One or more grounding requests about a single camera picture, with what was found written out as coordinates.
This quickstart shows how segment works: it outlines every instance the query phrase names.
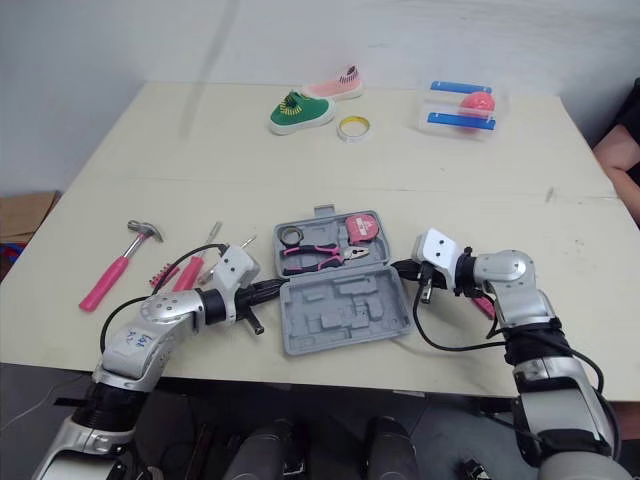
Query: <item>person's arm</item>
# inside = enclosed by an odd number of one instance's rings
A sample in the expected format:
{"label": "person's arm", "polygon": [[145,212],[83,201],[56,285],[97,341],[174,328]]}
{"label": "person's arm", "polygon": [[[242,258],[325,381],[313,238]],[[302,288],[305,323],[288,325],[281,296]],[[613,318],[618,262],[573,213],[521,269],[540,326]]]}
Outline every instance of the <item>person's arm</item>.
{"label": "person's arm", "polygon": [[627,171],[640,163],[640,145],[627,129],[616,125],[593,149],[600,166],[607,174],[620,200],[640,225],[640,186]]}

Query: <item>white table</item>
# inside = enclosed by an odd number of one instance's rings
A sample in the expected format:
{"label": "white table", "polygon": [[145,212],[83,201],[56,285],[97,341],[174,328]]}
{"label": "white table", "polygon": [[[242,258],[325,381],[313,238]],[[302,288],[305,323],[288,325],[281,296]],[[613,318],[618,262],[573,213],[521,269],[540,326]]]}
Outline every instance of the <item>white table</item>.
{"label": "white table", "polygon": [[[220,240],[258,235],[250,252],[262,265],[259,278],[271,278],[274,225],[334,203],[339,212],[376,210],[394,260],[407,258],[432,226],[476,252],[528,253],[571,345],[607,375],[607,396],[640,400],[640,234],[559,99],[513,96],[496,136],[478,143],[414,130],[414,92],[368,90],[339,104],[339,117],[365,115],[375,129],[365,143],[347,145],[335,122],[271,135],[266,120],[286,92],[146,85],[0,287],[0,360],[91,370],[106,315],[148,293],[147,280],[201,244],[216,220],[224,221]],[[293,188],[293,178],[302,185]],[[147,241],[99,309],[81,312],[78,302],[132,240],[129,219],[159,225],[166,241]],[[166,375],[515,393],[501,349],[445,354],[413,331],[288,357],[278,302],[256,313],[262,336],[244,323],[208,328],[175,352]],[[482,341],[489,327],[467,300],[445,292],[435,292],[421,315],[427,331],[450,345]]]}

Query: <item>white wall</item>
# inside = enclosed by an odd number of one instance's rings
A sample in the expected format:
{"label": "white wall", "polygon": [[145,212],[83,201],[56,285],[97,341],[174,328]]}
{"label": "white wall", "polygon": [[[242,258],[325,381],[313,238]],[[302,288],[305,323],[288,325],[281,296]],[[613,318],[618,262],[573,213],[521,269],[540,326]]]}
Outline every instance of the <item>white wall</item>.
{"label": "white wall", "polygon": [[145,80],[300,84],[352,61],[371,86],[560,94],[593,140],[640,76],[640,2],[0,0],[0,194],[66,188]]}

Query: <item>pink tape measure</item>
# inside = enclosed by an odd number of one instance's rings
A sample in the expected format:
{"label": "pink tape measure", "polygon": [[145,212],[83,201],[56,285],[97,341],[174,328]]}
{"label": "pink tape measure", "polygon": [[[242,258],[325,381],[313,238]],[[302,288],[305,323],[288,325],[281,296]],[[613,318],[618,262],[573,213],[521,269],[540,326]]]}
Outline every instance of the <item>pink tape measure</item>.
{"label": "pink tape measure", "polygon": [[376,219],[366,213],[359,213],[347,217],[347,232],[349,233],[349,243],[368,242],[376,238],[380,227]]}

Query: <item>pliers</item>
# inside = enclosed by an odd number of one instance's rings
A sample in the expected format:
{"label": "pliers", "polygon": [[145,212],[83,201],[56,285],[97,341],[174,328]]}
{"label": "pliers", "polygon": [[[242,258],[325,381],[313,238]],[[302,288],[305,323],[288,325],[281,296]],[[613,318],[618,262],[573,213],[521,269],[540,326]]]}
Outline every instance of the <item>pliers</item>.
{"label": "pliers", "polygon": [[315,265],[309,265],[308,267],[285,268],[282,271],[282,274],[298,275],[300,273],[319,272],[323,268],[328,267],[339,267],[345,262],[345,260],[353,260],[354,258],[369,255],[369,249],[363,247],[347,247],[345,249],[341,249],[335,243],[330,243],[328,245],[300,245],[298,247],[283,250],[282,255],[285,257],[291,257],[293,255],[304,255],[308,253],[329,255],[330,258]]}

